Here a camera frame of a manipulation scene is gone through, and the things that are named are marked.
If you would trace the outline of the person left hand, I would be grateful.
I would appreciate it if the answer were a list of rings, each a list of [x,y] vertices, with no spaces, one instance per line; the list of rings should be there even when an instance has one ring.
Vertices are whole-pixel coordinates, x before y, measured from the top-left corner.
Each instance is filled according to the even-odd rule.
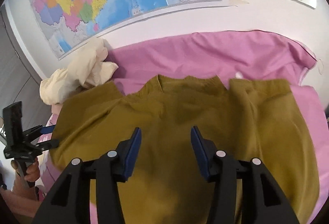
[[[34,163],[31,164],[26,171],[26,175],[20,176],[18,173],[18,163],[15,160],[11,161],[12,168],[16,171],[15,183],[26,182],[36,182],[40,177],[39,162],[36,158]]]

